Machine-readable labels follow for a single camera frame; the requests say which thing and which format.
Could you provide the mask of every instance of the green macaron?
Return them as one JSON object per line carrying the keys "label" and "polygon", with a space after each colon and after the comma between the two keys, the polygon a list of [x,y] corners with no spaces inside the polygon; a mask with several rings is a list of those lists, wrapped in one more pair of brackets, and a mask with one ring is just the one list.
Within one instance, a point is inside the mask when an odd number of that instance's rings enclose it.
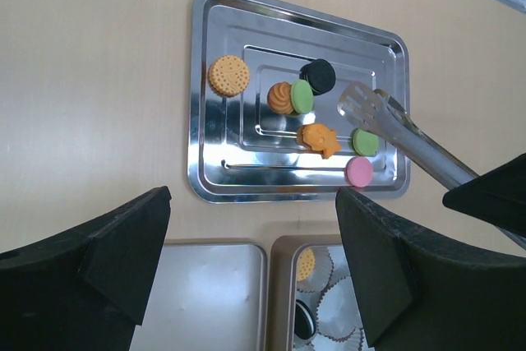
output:
{"label": "green macaron", "polygon": [[297,80],[290,89],[290,99],[297,113],[310,113],[314,106],[314,94],[311,85],[305,80]]}
{"label": "green macaron", "polygon": [[353,132],[353,148],[358,155],[373,156],[378,151],[378,136],[357,129]]}

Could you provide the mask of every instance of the black cookie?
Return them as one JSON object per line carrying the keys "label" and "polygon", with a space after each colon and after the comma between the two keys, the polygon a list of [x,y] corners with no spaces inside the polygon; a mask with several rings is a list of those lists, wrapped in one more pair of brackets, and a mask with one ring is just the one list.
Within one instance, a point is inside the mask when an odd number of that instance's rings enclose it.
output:
{"label": "black cookie", "polygon": [[316,333],[316,319],[309,307],[301,300],[296,300],[296,319],[294,334],[303,340],[309,340]]}
{"label": "black cookie", "polygon": [[308,81],[316,96],[326,94],[336,84],[335,70],[325,59],[317,59],[302,67],[299,78]]}

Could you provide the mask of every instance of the round orange cookie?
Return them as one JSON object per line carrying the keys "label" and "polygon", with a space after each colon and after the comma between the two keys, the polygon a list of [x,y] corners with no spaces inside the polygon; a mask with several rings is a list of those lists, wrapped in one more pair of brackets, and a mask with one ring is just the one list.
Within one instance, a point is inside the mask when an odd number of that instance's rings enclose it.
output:
{"label": "round orange cookie", "polygon": [[297,281],[304,281],[312,274],[316,266],[316,258],[314,251],[311,248],[303,250],[298,258],[298,273],[296,275]]}
{"label": "round orange cookie", "polygon": [[290,114],[294,111],[290,90],[291,85],[288,82],[279,82],[270,88],[266,101],[272,111],[278,114]]}
{"label": "round orange cookie", "polygon": [[224,55],[212,63],[208,78],[218,94],[231,98],[248,87],[250,71],[240,57]]}

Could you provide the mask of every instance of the tray rim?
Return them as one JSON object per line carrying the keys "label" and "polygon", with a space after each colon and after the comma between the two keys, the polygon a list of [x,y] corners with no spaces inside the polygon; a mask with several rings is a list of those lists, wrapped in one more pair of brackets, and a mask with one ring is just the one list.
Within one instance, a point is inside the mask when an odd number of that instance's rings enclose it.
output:
{"label": "tray rim", "polygon": [[[202,61],[202,31],[205,16],[205,5],[208,0],[194,0],[191,8],[191,75],[190,75],[190,98],[189,98],[189,126],[188,126],[188,149],[187,149],[187,177],[191,189],[198,197],[209,203],[257,203],[257,202],[276,202],[276,201],[329,201],[334,200],[336,192],[294,192],[294,193],[251,193],[246,195],[238,194],[216,194],[203,185],[200,177],[200,121],[201,121],[201,106],[191,106],[192,87],[201,86],[202,70],[201,67],[193,67],[192,65],[201,65]],[[374,28],[372,26],[364,25],[359,22],[346,20],[338,16],[325,14],[324,12],[317,12],[307,7],[293,5],[288,2],[280,0],[250,0],[272,6],[273,8],[281,9],[285,12],[294,12],[305,17],[314,18],[317,20],[329,22],[335,25],[345,27],[352,27],[354,30],[360,30],[364,33],[381,35],[393,40],[402,50],[405,58],[405,77],[404,82],[407,89],[405,90],[405,103],[408,113],[410,113],[410,89],[409,89],[409,55],[405,42],[396,34]],[[385,192],[366,192],[365,195],[371,199],[396,199],[401,197],[409,187],[411,179],[411,161],[404,154],[401,153],[405,165],[406,177],[402,186],[396,190],[389,192],[389,196],[385,196]]]}

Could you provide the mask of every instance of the metal tongs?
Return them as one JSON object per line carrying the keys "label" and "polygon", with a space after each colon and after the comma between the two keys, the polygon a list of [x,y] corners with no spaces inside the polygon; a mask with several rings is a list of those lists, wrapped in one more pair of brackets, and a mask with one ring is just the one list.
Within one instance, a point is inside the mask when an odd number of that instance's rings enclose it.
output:
{"label": "metal tongs", "polygon": [[[448,190],[478,177],[472,169],[417,127],[395,98],[355,81],[342,93],[338,112],[355,127],[373,133],[402,150]],[[498,228],[526,250],[526,238]]]}

